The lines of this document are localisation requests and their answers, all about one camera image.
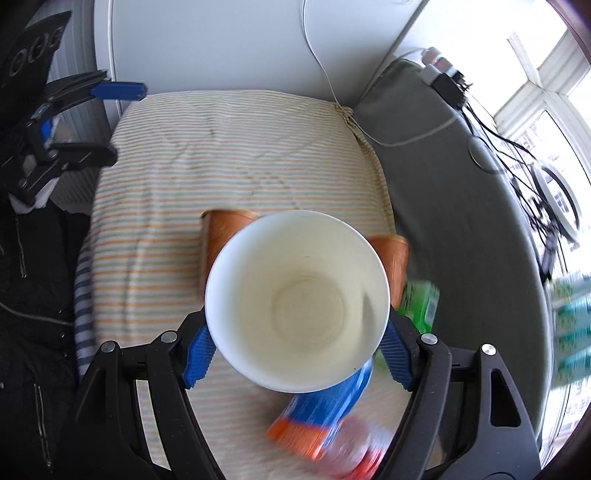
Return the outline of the brown paper cup right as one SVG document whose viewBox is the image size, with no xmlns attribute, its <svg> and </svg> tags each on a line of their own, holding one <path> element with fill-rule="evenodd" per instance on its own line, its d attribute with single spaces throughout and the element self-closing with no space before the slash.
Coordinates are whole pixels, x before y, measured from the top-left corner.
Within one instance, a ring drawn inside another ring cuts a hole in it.
<svg viewBox="0 0 591 480">
<path fill-rule="evenodd" d="M 388 277 L 391 304 L 398 309 L 407 283 L 410 244 L 399 235 L 371 237 L 369 243 L 382 261 Z"/>
</svg>

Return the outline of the white paper cup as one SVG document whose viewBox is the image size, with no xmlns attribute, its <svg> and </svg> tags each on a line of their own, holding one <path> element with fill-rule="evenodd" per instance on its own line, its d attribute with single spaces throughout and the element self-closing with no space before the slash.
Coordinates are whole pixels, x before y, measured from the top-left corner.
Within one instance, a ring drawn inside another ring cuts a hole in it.
<svg viewBox="0 0 591 480">
<path fill-rule="evenodd" d="M 308 393 L 360 370 L 391 312 L 387 273 L 361 233 L 306 210 L 263 216 L 209 270 L 204 314 L 217 350 L 263 388 Z"/>
</svg>

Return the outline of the white power strip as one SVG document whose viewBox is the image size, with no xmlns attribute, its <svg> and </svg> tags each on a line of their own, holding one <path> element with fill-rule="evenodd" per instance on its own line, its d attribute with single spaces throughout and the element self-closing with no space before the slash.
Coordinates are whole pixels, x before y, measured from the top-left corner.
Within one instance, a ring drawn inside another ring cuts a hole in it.
<svg viewBox="0 0 591 480">
<path fill-rule="evenodd" d="M 423 50 L 421 61 L 424 68 L 420 78 L 426 85 L 431 86 L 440 75 L 453 78 L 457 73 L 456 67 L 435 47 Z"/>
</svg>

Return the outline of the brown paper cup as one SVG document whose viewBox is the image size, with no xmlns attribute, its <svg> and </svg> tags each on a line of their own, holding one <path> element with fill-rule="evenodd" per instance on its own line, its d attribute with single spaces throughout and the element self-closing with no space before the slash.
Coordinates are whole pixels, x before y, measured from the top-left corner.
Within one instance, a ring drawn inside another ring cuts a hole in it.
<svg viewBox="0 0 591 480">
<path fill-rule="evenodd" d="M 410 244 L 399 235 L 371 237 L 369 243 L 382 261 L 388 277 L 391 304 L 398 309 L 407 283 Z"/>
<path fill-rule="evenodd" d="M 219 252 L 240 230 L 259 219 L 249 210 L 213 209 L 201 215 L 201 243 L 199 278 L 200 293 L 204 294 L 207 278 Z"/>
</svg>

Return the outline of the green plastic cup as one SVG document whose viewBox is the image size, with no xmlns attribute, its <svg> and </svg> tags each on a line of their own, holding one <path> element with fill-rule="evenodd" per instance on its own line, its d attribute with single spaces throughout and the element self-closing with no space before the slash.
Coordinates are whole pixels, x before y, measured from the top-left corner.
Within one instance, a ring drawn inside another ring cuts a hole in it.
<svg viewBox="0 0 591 480">
<path fill-rule="evenodd" d="M 428 280 L 409 280 L 397 312 L 408 317 L 420 334 L 431 333 L 436 317 L 440 290 Z"/>
</svg>

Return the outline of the red plastic cup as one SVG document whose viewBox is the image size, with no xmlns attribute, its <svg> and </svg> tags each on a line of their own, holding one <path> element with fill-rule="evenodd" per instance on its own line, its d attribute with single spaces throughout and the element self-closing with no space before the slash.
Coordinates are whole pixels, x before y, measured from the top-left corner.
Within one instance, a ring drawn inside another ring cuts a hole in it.
<svg viewBox="0 0 591 480">
<path fill-rule="evenodd" d="M 375 422 L 348 416 L 325 446 L 318 471 L 334 479 L 371 479 L 393 438 L 393 432 Z"/>
</svg>

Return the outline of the grey sofa backrest cushion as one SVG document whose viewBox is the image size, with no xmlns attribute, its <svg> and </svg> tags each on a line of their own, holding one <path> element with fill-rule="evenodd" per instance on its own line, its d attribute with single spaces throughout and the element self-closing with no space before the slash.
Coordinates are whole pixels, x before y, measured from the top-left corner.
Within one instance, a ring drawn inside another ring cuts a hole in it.
<svg viewBox="0 0 591 480">
<path fill-rule="evenodd" d="M 483 143 L 408 60 L 356 105 L 374 140 L 408 274 L 440 292 L 434 329 L 451 347 L 496 346 L 540 427 L 550 389 L 549 306 L 525 216 Z"/>
</svg>

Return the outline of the black power adapter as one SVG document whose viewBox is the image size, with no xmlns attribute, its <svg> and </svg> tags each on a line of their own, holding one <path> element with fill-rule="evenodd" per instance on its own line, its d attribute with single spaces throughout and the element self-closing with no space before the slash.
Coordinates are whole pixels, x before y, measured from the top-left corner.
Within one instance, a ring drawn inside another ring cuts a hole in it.
<svg viewBox="0 0 591 480">
<path fill-rule="evenodd" d="M 457 71 L 452 76 L 447 73 L 440 74 L 431 84 L 431 87 L 453 109 L 460 111 L 467 102 L 466 93 L 471 87 L 465 76 Z"/>
</svg>

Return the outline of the blue orange plastic cup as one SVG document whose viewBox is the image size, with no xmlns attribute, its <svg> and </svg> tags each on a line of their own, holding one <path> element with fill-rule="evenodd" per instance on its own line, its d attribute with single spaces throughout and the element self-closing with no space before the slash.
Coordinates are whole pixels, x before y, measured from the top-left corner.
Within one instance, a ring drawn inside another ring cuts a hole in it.
<svg viewBox="0 0 591 480">
<path fill-rule="evenodd" d="M 304 459 L 320 460 L 339 424 L 363 396 L 372 375 L 373 360 L 370 359 L 335 386 L 294 394 L 267 429 L 266 437 Z"/>
</svg>

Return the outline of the striped beige cushion cover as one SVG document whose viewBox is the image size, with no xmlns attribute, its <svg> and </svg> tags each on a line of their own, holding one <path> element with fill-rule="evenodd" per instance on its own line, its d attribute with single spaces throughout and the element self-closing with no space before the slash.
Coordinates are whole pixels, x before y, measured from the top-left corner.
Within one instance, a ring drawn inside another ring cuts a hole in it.
<svg viewBox="0 0 591 480">
<path fill-rule="evenodd" d="M 380 161 L 348 108 L 270 91 L 165 93 L 130 105 L 112 137 L 78 263 L 75 341 L 152 341 L 201 306 L 201 217 L 304 209 L 363 236 L 396 232 Z"/>
</svg>

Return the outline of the brown paper cup left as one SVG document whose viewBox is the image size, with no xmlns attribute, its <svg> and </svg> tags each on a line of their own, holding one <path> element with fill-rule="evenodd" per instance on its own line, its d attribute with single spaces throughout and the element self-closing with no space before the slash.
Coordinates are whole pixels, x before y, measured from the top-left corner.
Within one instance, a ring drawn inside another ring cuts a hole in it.
<svg viewBox="0 0 591 480">
<path fill-rule="evenodd" d="M 201 243 L 199 278 L 200 293 L 204 294 L 207 278 L 219 252 L 240 230 L 259 219 L 249 210 L 213 209 L 201 215 Z"/>
</svg>

